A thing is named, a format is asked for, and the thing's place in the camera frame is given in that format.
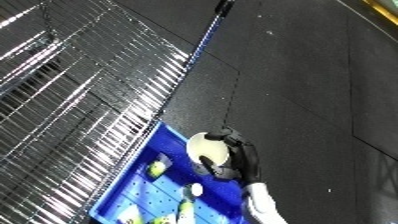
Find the small bottle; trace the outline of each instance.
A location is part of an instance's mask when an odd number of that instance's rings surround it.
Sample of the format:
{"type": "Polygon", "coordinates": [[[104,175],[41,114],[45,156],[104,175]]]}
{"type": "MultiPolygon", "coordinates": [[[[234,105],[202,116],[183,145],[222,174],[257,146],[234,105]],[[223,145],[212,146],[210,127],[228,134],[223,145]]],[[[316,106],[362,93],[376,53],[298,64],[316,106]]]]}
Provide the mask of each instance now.
{"type": "Polygon", "coordinates": [[[194,202],[188,199],[178,206],[177,224],[195,224],[194,202]]]}
{"type": "Polygon", "coordinates": [[[195,200],[203,194],[199,183],[188,184],[183,188],[184,199],[178,206],[177,224],[195,224],[195,200]]]}
{"type": "Polygon", "coordinates": [[[184,199],[195,201],[197,197],[203,194],[203,186],[200,183],[185,185],[183,188],[184,199]]]}
{"type": "Polygon", "coordinates": [[[166,172],[166,170],[173,165],[173,162],[163,153],[159,153],[155,161],[149,164],[147,174],[153,179],[157,179],[166,172]]]}
{"type": "Polygon", "coordinates": [[[175,214],[168,214],[166,216],[158,217],[152,222],[151,224],[176,224],[176,215],[175,214]]]}

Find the cup rim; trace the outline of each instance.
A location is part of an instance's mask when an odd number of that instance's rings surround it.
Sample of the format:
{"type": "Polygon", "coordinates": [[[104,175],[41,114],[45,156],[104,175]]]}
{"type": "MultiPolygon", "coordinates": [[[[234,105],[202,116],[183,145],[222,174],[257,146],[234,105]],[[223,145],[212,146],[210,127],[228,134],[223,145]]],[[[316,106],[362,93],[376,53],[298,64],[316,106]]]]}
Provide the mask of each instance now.
{"type": "MultiPolygon", "coordinates": [[[[207,134],[207,133],[208,133],[208,132],[199,132],[199,133],[196,133],[196,134],[192,135],[192,136],[188,139],[187,144],[186,144],[186,151],[187,151],[187,154],[188,154],[189,159],[190,159],[192,162],[194,162],[194,163],[196,163],[196,164],[199,164],[199,165],[203,165],[202,162],[199,160],[198,157],[192,158],[192,157],[193,157],[193,156],[191,157],[191,155],[192,155],[192,150],[189,150],[189,149],[192,149],[192,140],[193,140],[195,137],[203,136],[203,138],[204,138],[204,135],[207,134]]],[[[217,166],[221,166],[221,165],[225,164],[225,163],[228,161],[228,159],[229,159],[229,153],[226,154],[226,157],[225,157],[225,159],[223,160],[223,162],[222,162],[221,164],[216,164],[216,165],[217,165],[217,166]]]]}

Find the metal wire rack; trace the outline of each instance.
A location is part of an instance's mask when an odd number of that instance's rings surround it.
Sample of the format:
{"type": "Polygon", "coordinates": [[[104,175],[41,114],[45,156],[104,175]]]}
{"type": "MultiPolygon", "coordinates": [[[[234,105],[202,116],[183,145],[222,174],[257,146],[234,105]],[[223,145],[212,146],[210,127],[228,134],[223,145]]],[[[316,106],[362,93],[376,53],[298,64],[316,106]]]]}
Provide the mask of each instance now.
{"type": "Polygon", "coordinates": [[[0,223],[82,223],[225,15],[189,56],[110,0],[2,0],[0,223]]]}

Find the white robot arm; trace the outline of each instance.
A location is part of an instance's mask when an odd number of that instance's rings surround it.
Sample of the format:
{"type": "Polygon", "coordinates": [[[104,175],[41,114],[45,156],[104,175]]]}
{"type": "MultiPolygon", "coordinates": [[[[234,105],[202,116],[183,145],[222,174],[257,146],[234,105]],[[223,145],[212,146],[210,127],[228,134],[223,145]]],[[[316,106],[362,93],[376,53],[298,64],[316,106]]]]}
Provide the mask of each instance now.
{"type": "Polygon", "coordinates": [[[279,215],[275,201],[264,183],[254,183],[243,189],[243,215],[250,224],[287,224],[279,215]]]}
{"type": "Polygon", "coordinates": [[[225,127],[219,132],[210,132],[205,138],[224,141],[228,145],[231,164],[218,167],[205,156],[199,157],[206,169],[219,180],[237,180],[243,190],[242,212],[250,224],[287,224],[279,215],[275,201],[261,183],[257,150],[239,132],[225,127]]]}

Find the yellow object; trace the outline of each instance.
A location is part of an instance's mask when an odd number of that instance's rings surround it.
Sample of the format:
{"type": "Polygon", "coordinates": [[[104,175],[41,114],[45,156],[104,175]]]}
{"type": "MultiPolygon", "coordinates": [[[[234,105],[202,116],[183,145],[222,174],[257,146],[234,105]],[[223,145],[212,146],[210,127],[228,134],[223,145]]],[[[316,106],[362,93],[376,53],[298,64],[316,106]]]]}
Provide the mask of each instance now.
{"type": "Polygon", "coordinates": [[[166,171],[166,169],[167,169],[166,164],[160,161],[155,161],[149,165],[147,172],[149,176],[153,178],[158,178],[166,171]]]}
{"type": "Polygon", "coordinates": [[[363,0],[363,1],[366,2],[367,4],[369,4],[372,8],[374,8],[376,11],[381,13],[383,16],[385,16],[391,22],[395,23],[395,25],[398,25],[398,15],[395,15],[392,12],[390,12],[382,4],[380,4],[376,0],[363,0]]]}
{"type": "Polygon", "coordinates": [[[178,206],[177,224],[195,224],[195,210],[192,201],[183,200],[178,206]]]}
{"type": "Polygon", "coordinates": [[[176,215],[169,214],[152,220],[151,224],[176,224],[176,215]]]}

